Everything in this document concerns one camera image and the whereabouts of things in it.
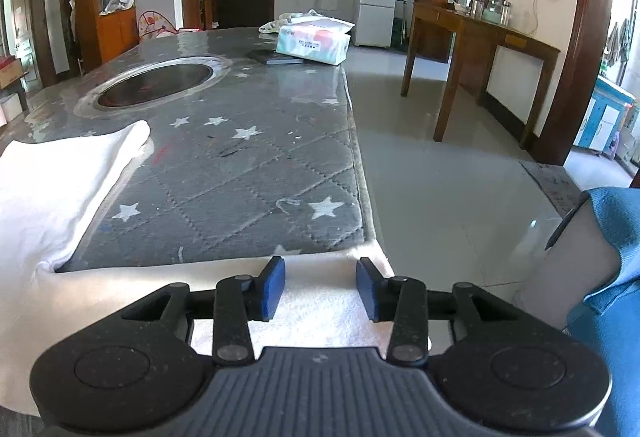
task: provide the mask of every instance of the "blue and white cabinet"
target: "blue and white cabinet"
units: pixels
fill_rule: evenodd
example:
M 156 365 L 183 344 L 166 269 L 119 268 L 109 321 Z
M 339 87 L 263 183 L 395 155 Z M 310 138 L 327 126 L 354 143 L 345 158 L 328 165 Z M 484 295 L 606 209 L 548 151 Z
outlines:
M 632 94 L 598 76 L 574 145 L 602 152 L 620 130 L 626 111 L 634 100 Z

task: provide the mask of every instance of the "gray star-patterned tablecloth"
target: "gray star-patterned tablecloth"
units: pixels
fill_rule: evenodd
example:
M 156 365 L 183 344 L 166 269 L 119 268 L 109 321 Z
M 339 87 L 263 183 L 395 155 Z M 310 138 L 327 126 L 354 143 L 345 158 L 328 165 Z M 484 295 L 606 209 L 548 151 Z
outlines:
M 337 251 L 375 237 L 343 69 L 247 57 L 275 40 L 253 29 L 151 40 L 34 98 L 0 150 L 12 139 L 96 136 L 137 120 L 151 128 L 146 153 L 60 271 Z M 122 72 L 193 56 L 219 57 L 222 79 L 153 106 L 91 102 Z

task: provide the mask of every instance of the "wooden bar counter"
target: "wooden bar counter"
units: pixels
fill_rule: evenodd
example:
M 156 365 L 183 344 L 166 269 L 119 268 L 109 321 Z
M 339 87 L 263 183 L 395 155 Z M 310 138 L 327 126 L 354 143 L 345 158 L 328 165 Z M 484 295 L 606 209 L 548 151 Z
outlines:
M 494 65 L 495 52 L 498 46 L 539 58 L 543 62 L 542 72 L 540 73 L 540 80 L 538 81 L 538 88 L 536 88 L 536 94 L 533 98 L 529 118 L 522 137 L 520 138 L 520 147 L 526 150 L 528 148 L 527 144 L 529 143 L 530 135 L 540 116 L 540 110 L 545 101 L 549 83 L 556 68 L 556 62 L 558 62 L 560 49 L 530 38 L 519 31 L 497 26 L 484 20 L 476 20 L 456 11 L 435 6 L 431 4 L 430 1 L 417 1 L 414 4 L 414 20 L 411 28 L 411 40 L 406 58 L 406 66 L 404 68 L 404 78 L 402 79 L 401 96 L 406 96 L 409 92 L 416 51 L 422 41 L 423 30 L 430 25 L 442 27 L 456 34 L 453 56 L 449 67 L 449 77 L 447 78 L 442 104 L 440 105 L 440 113 L 438 115 L 435 133 L 433 134 L 433 140 L 437 143 L 442 142 L 444 132 L 447 128 L 449 114 L 451 113 L 453 101 L 460 83 L 460 74 L 465 64 L 465 56 L 463 54 L 465 42 L 468 42 L 468 40 L 473 37 L 481 37 L 489 46 L 490 51 L 482 68 L 482 80 L 478 82 L 480 85 L 478 103 L 482 102 L 486 94 L 486 88 L 489 84 L 491 70 Z

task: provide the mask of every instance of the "gray doormat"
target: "gray doormat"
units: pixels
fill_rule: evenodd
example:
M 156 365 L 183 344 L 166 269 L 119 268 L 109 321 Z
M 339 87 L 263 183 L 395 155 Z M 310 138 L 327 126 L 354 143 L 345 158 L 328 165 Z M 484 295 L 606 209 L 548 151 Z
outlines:
M 561 217 L 577 206 L 580 189 L 572 181 L 563 166 L 520 161 L 522 167 L 538 184 Z

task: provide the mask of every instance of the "screw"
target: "screw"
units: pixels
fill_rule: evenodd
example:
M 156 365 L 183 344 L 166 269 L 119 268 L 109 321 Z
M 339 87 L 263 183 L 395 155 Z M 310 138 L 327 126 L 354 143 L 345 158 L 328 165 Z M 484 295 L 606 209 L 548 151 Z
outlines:
M 225 361 L 242 361 L 249 355 L 249 351 L 240 345 L 225 345 L 216 354 Z
M 392 354 L 398 361 L 404 361 L 406 363 L 418 361 L 424 357 L 424 352 L 415 345 L 398 345 Z

